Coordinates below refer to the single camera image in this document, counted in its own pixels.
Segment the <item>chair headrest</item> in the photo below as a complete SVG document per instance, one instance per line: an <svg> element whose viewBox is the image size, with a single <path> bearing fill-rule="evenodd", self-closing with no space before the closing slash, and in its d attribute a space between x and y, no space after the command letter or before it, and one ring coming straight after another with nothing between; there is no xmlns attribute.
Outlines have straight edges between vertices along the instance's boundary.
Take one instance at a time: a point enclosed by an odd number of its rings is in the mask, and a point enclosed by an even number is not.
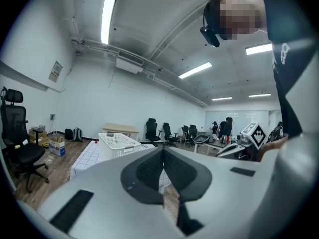
<svg viewBox="0 0 319 239"><path fill-rule="evenodd" d="M5 100L12 103L22 103L23 94L21 91L8 89Z"/></svg>

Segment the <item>white laundry basket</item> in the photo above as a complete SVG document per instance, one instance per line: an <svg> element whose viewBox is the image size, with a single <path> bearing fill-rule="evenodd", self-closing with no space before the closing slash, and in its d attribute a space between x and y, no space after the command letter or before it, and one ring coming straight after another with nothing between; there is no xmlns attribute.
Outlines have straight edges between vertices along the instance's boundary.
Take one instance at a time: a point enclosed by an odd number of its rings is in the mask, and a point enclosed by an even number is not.
<svg viewBox="0 0 319 239"><path fill-rule="evenodd" d="M103 161L140 150L141 143L122 133L99 133L100 156Z"/></svg>

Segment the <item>backpack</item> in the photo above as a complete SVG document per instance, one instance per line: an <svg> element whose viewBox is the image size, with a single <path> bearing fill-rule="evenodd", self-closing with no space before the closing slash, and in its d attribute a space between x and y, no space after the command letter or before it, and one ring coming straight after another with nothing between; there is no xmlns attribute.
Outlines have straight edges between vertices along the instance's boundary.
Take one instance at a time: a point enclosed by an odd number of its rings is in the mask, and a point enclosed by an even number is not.
<svg viewBox="0 0 319 239"><path fill-rule="evenodd" d="M73 129L73 141L82 141L82 130L78 127Z"/></svg>
<svg viewBox="0 0 319 239"><path fill-rule="evenodd" d="M279 139L281 139L280 137L280 132L281 132L282 127L281 126L277 126L274 130L271 131L271 133L268 136L268 141L277 141Z"/></svg>
<svg viewBox="0 0 319 239"><path fill-rule="evenodd" d="M67 140L72 140L73 139L73 132L72 132L71 129L67 128L64 131L64 138L67 139Z"/></svg>

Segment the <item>wooden table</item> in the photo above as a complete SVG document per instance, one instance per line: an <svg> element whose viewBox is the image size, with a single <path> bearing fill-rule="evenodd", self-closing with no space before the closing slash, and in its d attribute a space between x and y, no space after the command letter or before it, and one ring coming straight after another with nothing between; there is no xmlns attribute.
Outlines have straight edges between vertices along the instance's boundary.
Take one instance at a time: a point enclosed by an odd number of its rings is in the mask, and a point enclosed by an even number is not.
<svg viewBox="0 0 319 239"><path fill-rule="evenodd" d="M136 127L131 125L120 125L120 124L113 124L113 123L106 123L102 127L102 133L122 133L134 140L139 133Z"/></svg>

